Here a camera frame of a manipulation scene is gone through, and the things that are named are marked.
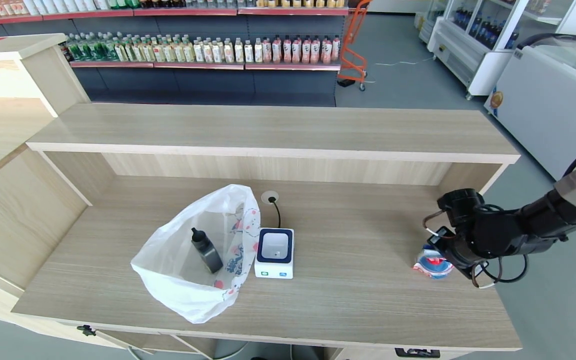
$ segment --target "counter top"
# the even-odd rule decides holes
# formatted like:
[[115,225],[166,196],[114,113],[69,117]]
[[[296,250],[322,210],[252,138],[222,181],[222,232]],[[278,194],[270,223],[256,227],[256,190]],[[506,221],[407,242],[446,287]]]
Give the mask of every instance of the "counter top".
[[61,33],[0,38],[0,60],[22,60],[66,39],[66,35]]
[[[233,306],[190,324],[149,294],[130,260],[184,207],[232,182],[258,197],[280,194],[281,223],[295,230],[295,276],[250,273]],[[13,312],[100,329],[313,346],[521,348],[494,288],[475,289],[458,271],[432,280],[412,269],[428,238],[421,219],[437,210],[438,197],[436,186],[118,176]],[[275,226],[275,208],[258,202],[261,226]]]
[[28,142],[39,151],[514,164],[480,111],[76,104]]

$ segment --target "white plastic bag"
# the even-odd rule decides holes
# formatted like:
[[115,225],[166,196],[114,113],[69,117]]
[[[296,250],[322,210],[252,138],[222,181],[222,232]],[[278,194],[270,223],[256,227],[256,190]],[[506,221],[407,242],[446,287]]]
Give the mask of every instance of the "white plastic bag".
[[[146,289],[193,324],[233,305],[256,257],[261,217],[250,187],[231,184],[207,194],[158,228],[130,261]],[[205,231],[223,267],[211,273],[192,244]]]

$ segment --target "red shelf edge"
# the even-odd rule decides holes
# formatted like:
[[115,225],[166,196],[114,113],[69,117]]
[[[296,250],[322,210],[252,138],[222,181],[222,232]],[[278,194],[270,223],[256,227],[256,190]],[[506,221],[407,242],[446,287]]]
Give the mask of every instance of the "red shelf edge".
[[131,63],[120,61],[71,61],[71,68],[153,68],[153,63]]
[[247,63],[249,70],[290,70],[290,71],[340,71],[341,64],[286,64],[286,63]]
[[44,14],[43,20],[50,21],[80,18],[123,18],[129,16],[133,16],[133,9],[82,11],[75,13],[51,13]]
[[348,7],[240,7],[242,15],[347,16]]
[[244,70],[244,64],[226,63],[153,63],[154,68],[162,69],[214,69],[214,70]]
[[30,15],[30,16],[0,16],[0,24],[12,24],[12,23],[29,23],[32,21],[41,21],[42,16],[40,14]]
[[237,9],[135,9],[134,16],[236,16]]

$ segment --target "sticker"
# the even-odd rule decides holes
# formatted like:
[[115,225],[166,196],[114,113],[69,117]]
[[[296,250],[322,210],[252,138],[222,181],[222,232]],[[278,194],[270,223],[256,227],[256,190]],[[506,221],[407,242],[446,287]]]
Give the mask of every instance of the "sticker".
[[490,107],[492,109],[497,109],[503,102],[504,102],[504,93],[501,91],[495,91],[493,92],[492,96],[490,96]]

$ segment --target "floor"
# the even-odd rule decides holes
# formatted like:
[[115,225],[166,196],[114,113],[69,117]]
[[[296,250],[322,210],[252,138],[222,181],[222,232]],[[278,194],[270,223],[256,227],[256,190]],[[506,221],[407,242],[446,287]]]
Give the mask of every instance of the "floor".
[[[359,91],[357,84],[337,87],[338,107],[482,109],[483,98],[466,101],[463,85],[443,64],[429,59],[431,55],[418,39],[412,23],[411,16],[368,15],[353,48],[369,61],[370,83],[366,84],[365,92]],[[524,153],[494,183],[486,194],[486,201],[505,208],[521,207],[551,188],[551,178]],[[503,273],[514,276],[521,266],[521,258],[507,258]],[[576,359],[576,233],[570,236],[569,242],[558,243],[545,253],[533,255],[530,271],[522,281],[499,284],[496,290],[524,349],[508,353],[471,353],[460,360]],[[241,346],[241,342],[221,341],[217,356],[230,354]],[[307,346],[295,346],[294,351],[296,360],[317,358]],[[193,355],[173,353],[139,355],[145,360],[198,360]],[[290,359],[286,345],[251,343],[233,360],[248,360],[253,356],[268,360]],[[125,350],[38,335],[0,322],[0,359],[7,358],[129,360],[132,357]]]

